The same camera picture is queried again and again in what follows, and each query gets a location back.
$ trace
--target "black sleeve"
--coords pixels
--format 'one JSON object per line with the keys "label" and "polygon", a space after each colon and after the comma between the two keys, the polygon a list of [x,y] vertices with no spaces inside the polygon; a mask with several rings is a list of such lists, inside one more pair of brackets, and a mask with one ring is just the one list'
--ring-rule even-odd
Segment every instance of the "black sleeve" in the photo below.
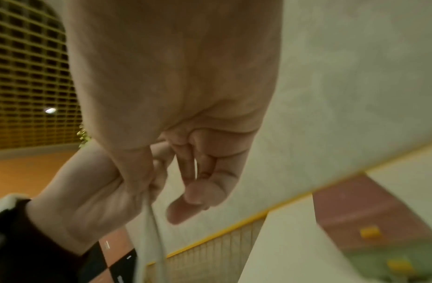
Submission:
{"label": "black sleeve", "polygon": [[87,254],[74,255],[42,234],[20,200],[0,213],[0,283],[77,283]]}

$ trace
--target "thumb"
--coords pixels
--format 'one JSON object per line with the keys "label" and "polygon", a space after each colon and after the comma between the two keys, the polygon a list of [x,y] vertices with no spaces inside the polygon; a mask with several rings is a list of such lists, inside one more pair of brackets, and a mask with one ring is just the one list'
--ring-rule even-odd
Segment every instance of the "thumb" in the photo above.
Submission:
{"label": "thumb", "polygon": [[154,178],[152,151],[149,146],[132,150],[112,150],[110,157],[118,168],[129,194],[147,190]]}

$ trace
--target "grid ceiling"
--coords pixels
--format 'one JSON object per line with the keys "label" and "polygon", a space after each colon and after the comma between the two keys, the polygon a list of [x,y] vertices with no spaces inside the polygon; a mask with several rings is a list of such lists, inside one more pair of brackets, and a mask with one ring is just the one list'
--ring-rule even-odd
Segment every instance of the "grid ceiling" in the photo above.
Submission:
{"label": "grid ceiling", "polygon": [[0,0],[0,150],[79,142],[81,121],[60,20],[39,0]]}

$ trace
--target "ceiling light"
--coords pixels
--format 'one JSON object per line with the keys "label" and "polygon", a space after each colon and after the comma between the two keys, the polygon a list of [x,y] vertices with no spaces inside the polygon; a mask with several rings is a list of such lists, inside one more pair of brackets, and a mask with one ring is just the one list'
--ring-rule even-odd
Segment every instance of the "ceiling light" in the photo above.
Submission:
{"label": "ceiling light", "polygon": [[54,114],[56,111],[57,111],[57,109],[52,108],[52,107],[45,109],[45,113],[47,113],[47,114]]}

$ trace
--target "metal grille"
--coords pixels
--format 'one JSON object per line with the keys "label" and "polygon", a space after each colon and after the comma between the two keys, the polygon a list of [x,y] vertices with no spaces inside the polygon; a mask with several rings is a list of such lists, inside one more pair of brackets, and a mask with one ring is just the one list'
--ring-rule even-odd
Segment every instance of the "metal grille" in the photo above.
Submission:
{"label": "metal grille", "polygon": [[[237,283],[265,219],[167,259],[173,283]],[[146,282],[155,283],[155,264],[147,267]]]}
{"label": "metal grille", "polygon": [[81,121],[60,20],[39,0],[0,0],[0,149],[79,142]]}

